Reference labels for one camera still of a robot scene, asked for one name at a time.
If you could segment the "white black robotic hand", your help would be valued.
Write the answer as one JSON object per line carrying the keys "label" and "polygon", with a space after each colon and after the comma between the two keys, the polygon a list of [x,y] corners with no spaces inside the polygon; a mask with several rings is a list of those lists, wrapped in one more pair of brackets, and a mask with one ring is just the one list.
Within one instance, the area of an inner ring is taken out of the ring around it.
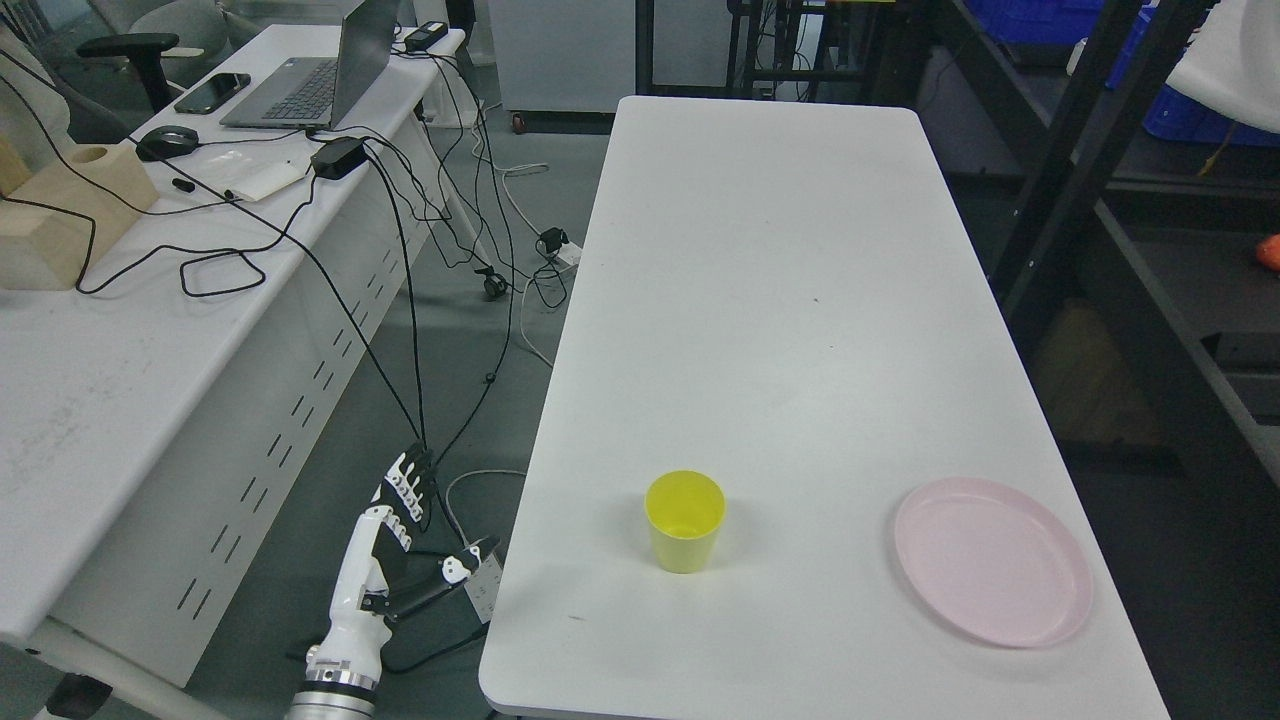
{"label": "white black robotic hand", "polygon": [[435,569],[411,578],[406,564],[433,518],[433,452],[413,442],[389,466],[358,516],[332,594],[330,626],[306,655],[311,679],[371,685],[381,675],[381,648],[393,626],[476,577],[499,541],[467,541]]}

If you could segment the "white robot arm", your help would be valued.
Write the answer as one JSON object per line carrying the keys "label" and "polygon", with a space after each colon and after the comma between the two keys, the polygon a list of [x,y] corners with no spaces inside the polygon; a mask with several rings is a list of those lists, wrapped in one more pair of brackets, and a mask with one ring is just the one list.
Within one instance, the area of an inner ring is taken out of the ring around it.
{"label": "white robot arm", "polygon": [[329,659],[320,644],[305,655],[305,679],[284,719],[374,719],[381,659]]}

